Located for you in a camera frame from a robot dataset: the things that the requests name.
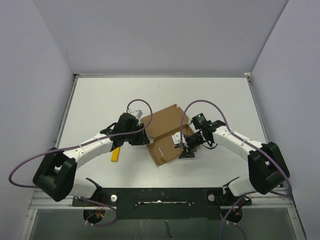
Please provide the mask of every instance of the open cardboard box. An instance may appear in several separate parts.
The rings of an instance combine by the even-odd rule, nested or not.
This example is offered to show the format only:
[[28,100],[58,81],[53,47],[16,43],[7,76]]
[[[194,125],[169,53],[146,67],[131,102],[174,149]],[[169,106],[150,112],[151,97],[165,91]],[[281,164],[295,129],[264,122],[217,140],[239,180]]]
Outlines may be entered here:
[[[184,111],[177,107],[177,104],[171,105],[152,116],[152,122],[146,128],[146,133],[154,138],[153,143],[148,144],[147,148],[156,165],[163,165],[178,158],[183,151],[182,148],[175,148],[172,135],[180,130],[180,122]],[[140,121],[146,124],[150,119],[149,116],[143,117]],[[183,119],[183,133],[191,135],[193,130],[188,127],[189,118]]]

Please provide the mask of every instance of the white tabletop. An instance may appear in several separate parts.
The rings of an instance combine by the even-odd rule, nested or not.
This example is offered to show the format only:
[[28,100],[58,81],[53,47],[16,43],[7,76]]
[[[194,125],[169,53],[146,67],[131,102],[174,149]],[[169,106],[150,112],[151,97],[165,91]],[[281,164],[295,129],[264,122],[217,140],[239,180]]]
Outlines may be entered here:
[[[217,104],[231,128],[256,141],[265,142],[262,126],[246,78],[79,78],[66,118],[59,147],[84,142],[116,122],[128,102],[144,99],[153,111],[172,104],[183,110],[192,101],[203,99]],[[149,115],[142,102],[131,109]],[[187,115],[204,113],[207,120],[222,120],[206,103],[196,103]],[[218,146],[199,147],[195,158],[176,159],[156,166],[146,146],[125,143],[118,162],[111,153],[101,155],[77,171],[78,178],[91,178],[105,188],[192,188],[221,187],[248,174],[248,164]]]

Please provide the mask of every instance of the wall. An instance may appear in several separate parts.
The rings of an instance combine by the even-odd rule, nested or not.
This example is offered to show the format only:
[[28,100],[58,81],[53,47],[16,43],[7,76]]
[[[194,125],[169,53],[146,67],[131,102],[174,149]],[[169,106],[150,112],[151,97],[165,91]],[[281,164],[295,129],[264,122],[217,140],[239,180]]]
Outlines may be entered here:
[[290,0],[252,72],[270,139],[291,172],[307,239],[319,239],[320,1]]
[[76,74],[242,76],[288,0],[34,0]]
[[[31,0],[0,3],[0,233],[19,238],[33,189],[8,182],[22,160],[54,145],[73,75]],[[34,160],[14,179],[31,184]]]

